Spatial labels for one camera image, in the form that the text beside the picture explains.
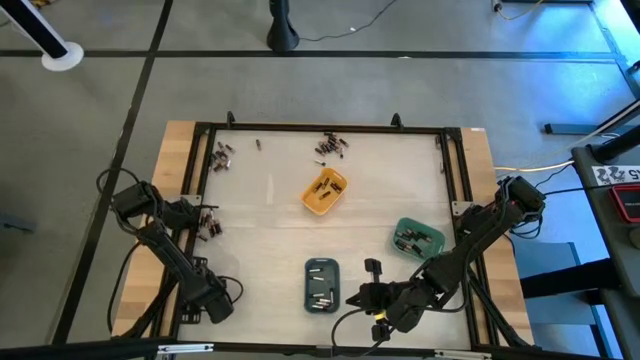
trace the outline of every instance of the wire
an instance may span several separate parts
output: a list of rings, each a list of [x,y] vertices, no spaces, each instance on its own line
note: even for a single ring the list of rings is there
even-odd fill
[[[525,231],[525,232],[516,232],[516,231],[514,231],[514,229],[518,229],[518,228],[520,228],[520,227],[524,226],[525,224],[527,224],[527,223],[522,223],[522,224],[520,224],[520,225],[518,225],[518,226],[514,226],[514,227],[512,227],[512,228],[509,230],[509,232],[510,232],[511,234],[515,235],[515,236],[520,237],[520,238],[528,239],[528,240],[533,240],[533,239],[537,238],[537,237],[540,235],[540,231],[542,230],[542,221],[543,221],[543,217],[542,217],[542,215],[540,215],[540,218],[538,219],[538,226],[536,226],[535,228],[533,228],[533,229],[531,229],[531,230],[529,230],[529,231]]]
[[[566,192],[572,192],[572,191],[603,189],[603,188],[612,187],[614,185],[637,185],[637,184],[640,184],[640,181],[620,183],[620,184],[599,185],[599,186],[585,186],[585,187],[581,187],[581,188],[556,190],[556,191],[550,191],[548,193],[544,193],[544,195],[545,196],[549,196],[549,195],[555,195],[555,194],[564,194]]]
[[[225,279],[225,280],[230,280],[230,281],[233,281],[234,283],[238,284],[238,286],[240,286],[240,293],[238,294],[238,296],[235,299],[229,300],[229,301],[231,301],[232,304],[235,304],[236,301],[240,300],[240,297],[242,297],[242,294],[244,294],[244,286],[242,286],[242,283],[240,282],[240,280],[232,278],[230,276],[218,276],[218,278]]]
[[[538,186],[540,186],[540,185],[542,185],[542,184],[546,183],[547,181],[551,180],[551,178],[552,178],[552,177],[554,177],[554,176],[556,176],[556,175],[560,174],[561,172],[563,172],[566,168],[568,168],[568,167],[569,167],[569,166],[571,166],[571,165],[572,165],[572,164],[567,164],[567,165],[565,165],[565,167],[563,167],[562,169],[560,169],[560,170],[558,170],[558,171],[554,172],[553,174],[549,175],[549,177],[548,177],[548,178],[546,178],[545,180],[540,181],[540,182],[539,182],[539,183],[537,183],[537,184],[536,184],[536,186],[534,186],[534,187],[537,189],[537,188],[538,188]]]
[[[541,163],[542,161],[544,161],[544,160],[546,160],[546,159],[549,159],[549,158],[554,157],[554,156],[556,156],[556,155],[558,155],[558,154],[560,154],[560,153],[563,153],[563,152],[565,152],[565,151],[567,151],[567,150],[570,150],[570,149],[572,149],[572,148],[576,147],[578,144],[580,144],[580,143],[582,143],[582,142],[585,142],[585,141],[587,141],[587,140],[591,139],[592,137],[594,137],[594,136],[596,136],[596,135],[600,134],[601,132],[603,132],[605,129],[608,129],[611,125],[613,125],[613,124],[615,124],[616,122],[620,121],[620,119],[624,119],[624,118],[625,118],[626,116],[628,116],[631,112],[633,112],[633,111],[637,110],[637,109],[638,109],[638,106],[636,106],[636,104],[638,104],[638,101],[634,102],[632,105],[630,105],[630,106],[628,106],[627,108],[625,108],[623,112],[621,112],[621,113],[619,113],[619,114],[616,114],[614,117],[612,117],[612,118],[611,118],[611,120],[607,121],[607,123],[606,123],[606,124],[604,124],[604,125],[602,125],[602,126],[599,126],[599,127],[598,127],[594,132],[592,132],[591,134],[589,134],[589,135],[587,135],[587,136],[585,136],[585,137],[583,137],[583,138],[581,138],[581,139],[579,139],[579,140],[577,140],[577,141],[575,141],[575,142],[573,142],[573,143],[571,143],[571,144],[569,144],[569,145],[567,145],[567,146],[565,146],[565,147],[563,147],[563,148],[561,148],[561,149],[559,149],[559,150],[556,150],[556,151],[553,151],[553,152],[547,153],[547,154],[545,154],[545,155],[542,155],[542,156],[538,157],[538,159],[536,159],[536,160],[534,160],[534,161],[531,161],[530,163],[525,164],[525,165],[524,165],[524,166],[522,166],[522,167],[530,167],[530,166],[533,166],[533,165],[539,164],[539,163]],[[506,173],[501,174],[501,175],[499,175],[499,176],[500,176],[500,177],[501,177],[501,176],[507,176],[507,175],[512,174],[512,173],[514,173],[514,172],[515,172],[515,171],[506,172]]]
[[[133,178],[133,180],[135,180],[135,182],[136,182],[136,183],[139,183],[139,182],[140,182],[140,180],[138,179],[138,177],[136,176],[136,174],[134,174],[134,173],[133,173],[133,171],[131,171],[131,170],[127,170],[127,169],[125,169],[125,168],[123,168],[123,167],[118,167],[118,168],[108,168],[108,169],[106,169],[106,170],[103,170],[103,171],[98,175],[98,177],[96,178],[96,188],[98,189],[98,192],[99,192],[100,194],[102,194],[102,192],[104,191],[104,189],[103,189],[103,187],[102,187],[102,185],[101,185],[101,183],[102,183],[102,178],[103,178],[107,173],[109,173],[109,172],[111,172],[111,171],[118,171],[118,172],[122,171],[122,172],[125,172],[125,173],[127,173],[127,174],[131,175],[131,177]]]
[[[334,347],[338,347],[338,344],[336,344],[336,330],[338,330],[338,325],[340,325],[340,323],[348,318],[351,315],[360,313],[365,311],[365,309],[355,309],[355,310],[351,310],[347,313],[345,313],[344,315],[340,316],[340,318],[338,318],[338,320],[336,321],[335,324],[333,324],[333,328],[331,329],[331,344],[333,344]],[[395,331],[395,327],[392,326],[389,329],[389,335],[391,335],[394,331]],[[362,357],[362,356],[367,356],[369,354],[371,354],[373,352],[373,350],[377,349],[380,344],[382,344],[385,341],[385,339],[380,339],[378,341],[376,341],[370,348],[368,348],[365,352],[363,352],[362,354],[358,354],[358,355],[351,355],[351,354],[339,354],[336,353],[334,355],[338,356],[338,355],[342,355],[342,356],[347,356],[347,357]]]
[[[122,280],[122,274],[124,273],[124,268],[127,266],[127,262],[129,258],[133,254],[133,252],[140,246],[140,242],[136,242],[127,255],[124,257],[124,261],[120,266],[120,271],[118,272],[118,277],[116,278],[116,283],[113,286],[113,291],[111,292],[111,297],[109,298],[109,306],[107,307],[107,328],[109,329],[109,334],[113,332],[113,325],[111,324],[111,312],[113,311],[113,302],[116,298],[116,292],[118,292],[118,287],[120,286],[120,280]]]
[[[546,171],[546,170],[553,170],[553,169],[557,169],[559,167],[563,167],[563,166],[567,166],[567,165],[571,165],[573,164],[573,160],[568,160],[565,161],[563,163],[560,164],[556,164],[556,165],[549,165],[549,166],[544,166],[544,167],[538,167],[538,168],[513,168],[513,167],[507,167],[507,166],[496,166],[493,169],[494,170],[506,170],[506,171],[510,171],[511,173],[513,172],[537,172],[537,171]]]
[[[322,41],[322,40],[324,40],[324,39],[338,39],[338,38],[342,38],[342,37],[345,37],[345,36],[353,35],[353,34],[355,34],[355,33],[359,32],[360,30],[366,29],[366,28],[368,28],[369,26],[373,25],[373,23],[374,23],[376,20],[378,20],[378,18],[379,18],[382,14],[384,14],[384,12],[385,12],[385,11],[387,11],[387,9],[388,9],[388,8],[390,8],[390,7],[391,7],[391,5],[393,5],[396,1],[398,1],[398,0],[391,0],[391,1],[390,1],[390,2],[389,2],[389,3],[388,3],[384,8],[382,8],[382,10],[380,10],[380,11],[376,14],[376,16],[374,16],[374,17],[373,17],[373,19],[372,19],[371,21],[369,21],[369,23],[368,23],[368,24],[363,25],[363,26],[360,26],[359,28],[356,28],[356,29],[355,29],[355,30],[353,30],[353,31],[350,31],[350,32],[348,32],[348,33],[344,33],[344,34],[340,34],[340,35],[324,35],[324,36],[321,36],[321,37],[319,37],[319,38],[317,38],[317,39],[309,39],[309,38],[301,37],[301,38],[300,38],[300,40],[306,40],[306,41],[316,42],[316,41]]]
[[[523,12],[521,14],[518,14],[516,16],[511,16],[511,17],[506,16],[505,14],[502,13],[502,4],[498,4],[496,6],[496,11],[498,12],[498,14],[500,14],[501,18],[503,18],[505,20],[508,20],[508,21],[511,21],[511,20],[515,20],[515,19],[517,19],[519,17],[527,15],[528,13],[532,12],[533,10],[535,10],[538,6],[540,6],[543,2],[544,2],[544,0],[538,0],[538,2],[535,3],[532,7],[530,7],[527,11],[525,11],[525,12]]]

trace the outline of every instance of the orange tray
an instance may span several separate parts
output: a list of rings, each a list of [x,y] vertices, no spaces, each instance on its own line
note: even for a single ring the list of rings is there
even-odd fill
[[[335,183],[342,188],[340,192],[337,192],[331,184]],[[304,205],[313,211],[316,215],[324,215],[331,209],[333,204],[338,201],[340,196],[347,190],[347,179],[338,174],[337,171],[332,168],[322,169],[322,173],[309,185],[307,190],[302,194],[302,202]]]

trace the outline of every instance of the desk leg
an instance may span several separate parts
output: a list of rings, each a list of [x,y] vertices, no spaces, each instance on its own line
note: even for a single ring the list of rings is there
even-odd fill
[[[525,299],[589,289],[616,289],[620,280],[611,259],[602,259],[520,280]]]

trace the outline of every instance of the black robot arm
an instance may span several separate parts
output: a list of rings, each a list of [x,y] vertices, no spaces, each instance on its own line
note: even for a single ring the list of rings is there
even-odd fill
[[[119,226],[125,232],[135,235],[175,276],[187,302],[204,308],[214,324],[233,313],[225,281],[209,270],[206,264],[193,265],[171,241],[165,229],[166,226],[179,231],[197,226],[199,208],[189,204],[185,199],[173,203],[164,201],[158,190],[144,181],[115,194],[111,206]],[[143,214],[153,217],[153,220],[136,229],[129,219]]]
[[[374,341],[388,340],[389,326],[404,333],[410,331],[424,311],[452,312],[444,306],[458,284],[468,281],[469,264],[512,226],[540,218],[545,196],[529,182],[522,177],[507,177],[498,185],[500,189],[491,204],[473,206],[456,220],[461,239],[458,245],[425,261],[408,281],[380,283],[376,281],[382,273],[380,263],[374,259],[365,261],[365,268],[375,275],[374,281],[362,284],[347,304],[377,315],[372,328]]]

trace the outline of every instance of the concrete floor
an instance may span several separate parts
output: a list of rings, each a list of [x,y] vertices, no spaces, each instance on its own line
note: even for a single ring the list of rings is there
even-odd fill
[[[85,49],[146,50],[163,3],[61,0],[42,13]],[[296,0],[291,19],[313,38],[364,24],[384,4]],[[505,5],[510,14],[526,8]],[[594,9],[635,61],[640,36],[620,4],[598,0]],[[299,49],[608,52],[595,19],[584,5],[542,5],[505,22],[489,0],[400,0],[358,34]],[[269,26],[266,1],[176,1],[160,48],[264,50]],[[10,26],[0,29],[0,50],[31,48]],[[56,74],[35,58],[0,58],[0,208],[38,224],[32,235],[0,232],[0,347],[48,341],[97,199],[95,176],[113,156],[143,61],[88,58]],[[222,121],[228,110],[241,122],[387,124],[399,112],[410,125],[485,127],[494,162],[521,165],[576,140],[543,135],[544,123],[598,124],[633,99],[611,61],[157,59],[124,165],[149,179],[168,120]],[[567,170],[543,189],[578,185]],[[547,204],[537,241],[574,241],[582,262],[607,256],[584,195]],[[578,222],[586,225],[567,226]],[[109,215],[71,341],[108,337],[108,296],[130,244]]]

